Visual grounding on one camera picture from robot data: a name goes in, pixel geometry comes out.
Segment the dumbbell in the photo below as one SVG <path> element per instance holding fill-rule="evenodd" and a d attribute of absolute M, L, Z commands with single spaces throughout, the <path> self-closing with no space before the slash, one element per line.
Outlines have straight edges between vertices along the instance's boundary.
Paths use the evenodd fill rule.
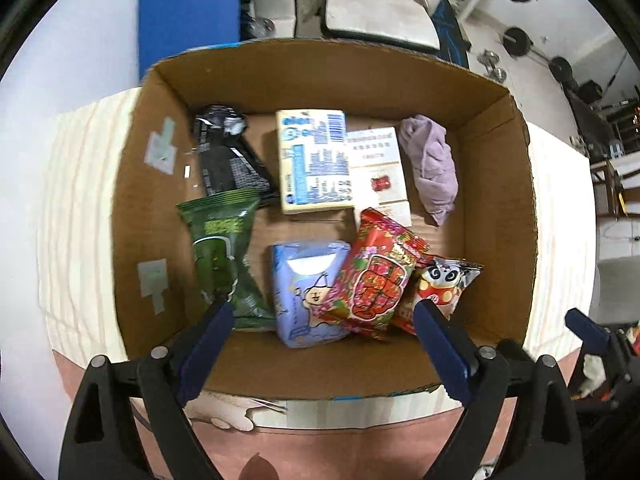
<path fill-rule="evenodd" d="M 500 56 L 491 50 L 485 50 L 482 54 L 478 55 L 478 61 L 486 68 L 486 73 L 489 78 L 502 84 L 507 81 L 507 71 L 503 68 L 497 67 L 496 64 L 500 61 Z"/>
<path fill-rule="evenodd" d="M 554 79 L 574 93 L 578 92 L 578 83 L 574 79 L 574 70 L 564 57 L 549 59 L 544 52 L 536 48 L 529 35 L 519 27 L 510 27 L 502 35 L 502 46 L 511 57 L 526 56 L 529 52 L 546 62 Z"/>

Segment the red snack bag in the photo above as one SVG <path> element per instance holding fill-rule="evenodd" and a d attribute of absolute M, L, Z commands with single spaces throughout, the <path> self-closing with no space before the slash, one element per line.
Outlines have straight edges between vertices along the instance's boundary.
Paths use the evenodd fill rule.
<path fill-rule="evenodd" d="M 375 209 L 360 216 L 356 242 L 314 315 L 347 330 L 383 339 L 418 260 L 429 245 Z"/>
<path fill-rule="evenodd" d="M 449 319 L 464 290 L 482 270 L 478 264 L 434 254 L 419 261 L 417 266 L 424 268 L 414 272 L 411 286 L 391 319 L 391 324 L 414 335 L 414 307 L 419 301 L 433 301 L 442 315 Z"/>

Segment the black snack package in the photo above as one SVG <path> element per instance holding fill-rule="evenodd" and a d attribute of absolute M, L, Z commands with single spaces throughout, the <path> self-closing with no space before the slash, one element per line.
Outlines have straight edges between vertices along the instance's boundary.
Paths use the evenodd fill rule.
<path fill-rule="evenodd" d="M 198 142 L 200 173 L 207 196 L 254 187 L 260 194 L 261 206 L 275 203 L 280 197 L 278 188 L 244 139 L 245 129 L 244 116 L 229 106 L 209 105 L 196 113 L 193 135 Z"/>

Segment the light blue package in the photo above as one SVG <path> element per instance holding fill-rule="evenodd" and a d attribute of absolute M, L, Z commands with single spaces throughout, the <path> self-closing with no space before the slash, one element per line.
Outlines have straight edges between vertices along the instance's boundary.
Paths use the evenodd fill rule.
<path fill-rule="evenodd" d="M 347 257 L 346 242 L 303 241 L 273 246 L 273 283 L 280 339 L 290 348 L 336 341 L 349 334 L 320 321 L 312 308 L 327 295 Z"/>

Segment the snack bag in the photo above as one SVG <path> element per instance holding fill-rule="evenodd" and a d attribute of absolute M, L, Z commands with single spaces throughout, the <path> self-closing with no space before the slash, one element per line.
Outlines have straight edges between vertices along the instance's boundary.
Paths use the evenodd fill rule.
<path fill-rule="evenodd" d="M 347 257 L 346 242 L 301 241 L 273 246 L 273 282 L 278 335 L 290 348 L 342 339 L 337 323 L 318 319 L 322 304 Z"/>
<path fill-rule="evenodd" d="M 383 339 L 416 262 L 428 250 L 427 242 L 407 228 L 375 209 L 365 209 L 356 242 L 314 314 Z"/>
<path fill-rule="evenodd" d="M 209 105 L 196 114 L 193 135 L 207 195 L 255 187 L 260 205 L 277 202 L 273 177 L 242 134 L 246 128 L 244 116 L 229 106 Z"/>
<path fill-rule="evenodd" d="M 418 264 L 425 267 L 414 272 L 414 288 L 407 290 L 391 319 L 392 324 L 414 335 L 414 307 L 419 301 L 433 301 L 442 315 L 449 319 L 463 291 L 482 270 L 478 264 L 433 254 Z"/>
<path fill-rule="evenodd" d="M 275 316 L 245 262 L 259 201 L 258 190 L 245 187 L 177 205 L 191 232 L 206 306 L 223 298 L 231 301 L 235 327 L 242 330 L 275 330 Z"/>

